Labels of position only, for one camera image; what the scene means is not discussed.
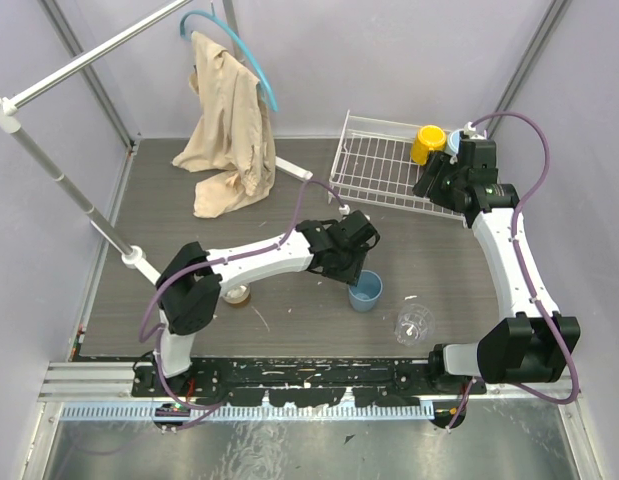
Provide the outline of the yellow mug black handle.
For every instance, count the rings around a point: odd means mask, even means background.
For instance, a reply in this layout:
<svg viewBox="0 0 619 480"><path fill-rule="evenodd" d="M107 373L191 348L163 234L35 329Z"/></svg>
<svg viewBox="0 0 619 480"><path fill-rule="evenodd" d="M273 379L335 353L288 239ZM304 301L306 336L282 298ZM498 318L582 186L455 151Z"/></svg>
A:
<svg viewBox="0 0 619 480"><path fill-rule="evenodd" d="M429 154L443 151L447 142L446 132L436 125L425 125L417 131L411 147L410 158L417 165L425 165Z"/></svg>

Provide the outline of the light blue handled mug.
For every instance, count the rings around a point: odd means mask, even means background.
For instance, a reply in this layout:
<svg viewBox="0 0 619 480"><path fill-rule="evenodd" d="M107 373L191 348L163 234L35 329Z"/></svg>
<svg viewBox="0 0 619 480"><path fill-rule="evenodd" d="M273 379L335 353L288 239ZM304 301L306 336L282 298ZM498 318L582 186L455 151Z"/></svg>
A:
<svg viewBox="0 0 619 480"><path fill-rule="evenodd" d="M451 131L447 135L446 145L444 152L450 156L456 156L459 152L462 129L456 129Z"/></svg>

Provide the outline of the light blue plastic cup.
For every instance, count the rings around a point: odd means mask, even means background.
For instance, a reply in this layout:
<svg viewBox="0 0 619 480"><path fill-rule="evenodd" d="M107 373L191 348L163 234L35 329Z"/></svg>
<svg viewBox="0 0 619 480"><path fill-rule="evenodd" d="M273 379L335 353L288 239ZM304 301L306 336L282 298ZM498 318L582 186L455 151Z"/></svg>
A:
<svg viewBox="0 0 619 480"><path fill-rule="evenodd" d="M372 310L383 293L380 276L370 270L362 270L355 285L348 287L350 306L359 313Z"/></svg>

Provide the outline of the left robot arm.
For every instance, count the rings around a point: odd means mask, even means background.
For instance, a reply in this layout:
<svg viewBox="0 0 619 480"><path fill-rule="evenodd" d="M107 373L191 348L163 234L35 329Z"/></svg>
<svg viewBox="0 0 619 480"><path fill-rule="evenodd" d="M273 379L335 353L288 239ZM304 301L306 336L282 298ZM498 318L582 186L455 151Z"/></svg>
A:
<svg viewBox="0 0 619 480"><path fill-rule="evenodd" d="M380 234L361 211L340 220L305 220L279 236L228 249L192 242L156 281L162 333L155 349L154 385L167 396L189 384L196 334L213 320L221 297L269 277L309 272L347 285L358 283L367 252Z"/></svg>

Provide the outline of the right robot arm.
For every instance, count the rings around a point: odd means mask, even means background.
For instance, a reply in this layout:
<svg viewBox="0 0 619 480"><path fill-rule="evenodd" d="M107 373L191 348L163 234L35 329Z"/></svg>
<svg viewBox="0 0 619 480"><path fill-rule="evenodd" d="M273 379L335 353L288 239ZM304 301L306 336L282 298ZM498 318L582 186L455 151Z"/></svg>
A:
<svg viewBox="0 0 619 480"><path fill-rule="evenodd" d="M491 384L556 382L580 338L577 318L561 314L542 282L515 212L518 193L499 182L496 160L494 141L463 138L455 156L431 152L413 188L464 217L487 260L500 316L476 343L434 347L427 379L441 394L454 391L463 376Z"/></svg>

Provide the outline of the silver garment rack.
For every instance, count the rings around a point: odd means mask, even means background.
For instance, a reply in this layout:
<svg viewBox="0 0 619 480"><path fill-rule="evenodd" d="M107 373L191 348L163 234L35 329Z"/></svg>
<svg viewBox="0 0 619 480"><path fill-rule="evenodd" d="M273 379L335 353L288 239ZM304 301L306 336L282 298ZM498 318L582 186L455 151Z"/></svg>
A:
<svg viewBox="0 0 619 480"><path fill-rule="evenodd" d="M186 4L185 1L172 1L103 43L71 59L69 63L47 75L33 86L11 98L0 96L0 129L14 138L68 195L89 218L91 225L120 253L122 262L128 268L138 271L152 285L158 283L160 273L146 259L144 251L138 246L129 244L118 234L113 225L103 217L93 203L24 130L16 118L16 112L19 108L84 70L114 49L183 8ZM289 228L288 233L270 241L269 244L253 243L229 249L227 253L229 255L227 258L214 257L209 262L184 268L180 273L174 274L173 278L177 280L185 274L195 272L203 267L219 265L223 278L221 285L231 289L235 286L283 273L305 271L312 259L308 241L293 227Z"/></svg>

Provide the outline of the clear plastic cup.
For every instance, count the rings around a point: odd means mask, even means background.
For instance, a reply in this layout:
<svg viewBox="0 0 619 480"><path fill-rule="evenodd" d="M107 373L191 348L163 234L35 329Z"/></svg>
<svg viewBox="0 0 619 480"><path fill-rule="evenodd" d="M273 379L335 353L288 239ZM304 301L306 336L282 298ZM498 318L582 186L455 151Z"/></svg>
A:
<svg viewBox="0 0 619 480"><path fill-rule="evenodd" d="M435 317L425 306L408 303L399 312L394 334L396 340L412 346L431 337L435 330Z"/></svg>

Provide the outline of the clear glass amber base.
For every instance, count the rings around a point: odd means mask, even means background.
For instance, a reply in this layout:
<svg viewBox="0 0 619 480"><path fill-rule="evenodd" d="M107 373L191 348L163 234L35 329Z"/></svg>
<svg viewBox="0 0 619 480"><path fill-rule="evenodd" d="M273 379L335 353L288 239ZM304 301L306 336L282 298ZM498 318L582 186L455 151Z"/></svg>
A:
<svg viewBox="0 0 619 480"><path fill-rule="evenodd" d="M247 305L251 298L251 289L249 285L239 285L231 290L228 290L222 299L226 304L233 308L240 308Z"/></svg>

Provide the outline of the beige shirt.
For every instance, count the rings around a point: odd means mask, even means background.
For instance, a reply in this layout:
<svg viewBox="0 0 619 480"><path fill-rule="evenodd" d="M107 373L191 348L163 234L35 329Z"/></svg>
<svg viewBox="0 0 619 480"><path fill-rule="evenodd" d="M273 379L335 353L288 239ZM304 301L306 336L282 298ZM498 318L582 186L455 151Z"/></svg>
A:
<svg viewBox="0 0 619 480"><path fill-rule="evenodd" d="M195 58L189 77L202 115L172 165L188 172L214 170L195 186L193 214L217 218L269 196L276 152L260 80L227 49L202 33L191 36Z"/></svg>

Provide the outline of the teal clothes hanger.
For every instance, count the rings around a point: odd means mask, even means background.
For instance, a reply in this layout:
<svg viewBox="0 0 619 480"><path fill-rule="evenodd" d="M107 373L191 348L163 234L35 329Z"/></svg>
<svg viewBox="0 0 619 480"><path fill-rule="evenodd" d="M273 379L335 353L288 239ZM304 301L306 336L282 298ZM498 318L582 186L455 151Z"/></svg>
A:
<svg viewBox="0 0 619 480"><path fill-rule="evenodd" d="M261 86L261 90L264 92L266 104L269 106L269 108L271 110L273 110L274 112L278 112L279 111L279 107L278 107L278 102L277 102L276 96L274 94L274 91L273 91L273 89L272 89L272 87L271 87L271 85L270 85L270 83L268 81L268 78L267 78L264 70L262 69L261 65L259 64L257 59L254 57L254 55L252 54L252 52L248 48L248 46L238 36L238 34L230 26L228 26L225 22L220 20L219 17L215 13L210 13L210 12L207 12L207 11L204 11L204 10L200 10L200 9L190 10L190 11L186 12L181 17L180 22L179 22L179 35L180 35L180 37L183 38L183 39L190 39L191 38L193 32L189 31L187 29L187 27L185 25L185 22L187 21L187 19L189 17L192 17L192 16L203 17L203 18L211 21L212 23L214 23L216 26L218 26L223 32L225 32L230 37L230 39L238 47L238 50L245 56L246 60L254 68L255 74L258 77L258 79L260 80L260 86Z"/></svg>

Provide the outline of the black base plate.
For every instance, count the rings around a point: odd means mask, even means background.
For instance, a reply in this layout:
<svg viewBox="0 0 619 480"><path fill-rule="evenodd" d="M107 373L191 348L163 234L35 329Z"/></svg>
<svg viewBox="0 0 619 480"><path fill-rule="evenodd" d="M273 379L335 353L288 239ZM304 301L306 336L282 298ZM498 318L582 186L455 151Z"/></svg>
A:
<svg viewBox="0 0 619 480"><path fill-rule="evenodd" d="M167 380L181 400L255 407L336 406L347 394L358 408L416 406L427 395L458 398L467 377L437 374L409 358L195 358Z"/></svg>

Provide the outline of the aluminium frame rail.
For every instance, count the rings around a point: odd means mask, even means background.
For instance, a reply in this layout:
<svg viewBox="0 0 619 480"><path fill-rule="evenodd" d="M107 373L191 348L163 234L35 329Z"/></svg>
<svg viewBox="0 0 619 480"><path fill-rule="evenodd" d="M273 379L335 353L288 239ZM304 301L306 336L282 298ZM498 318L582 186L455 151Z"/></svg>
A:
<svg viewBox="0 0 619 480"><path fill-rule="evenodd" d="M569 377L524 391L434 377L423 359L196 358L167 394L149 357L53 363L39 393L68 421L148 421L163 431L223 421L425 420L454 428L471 399L561 399Z"/></svg>

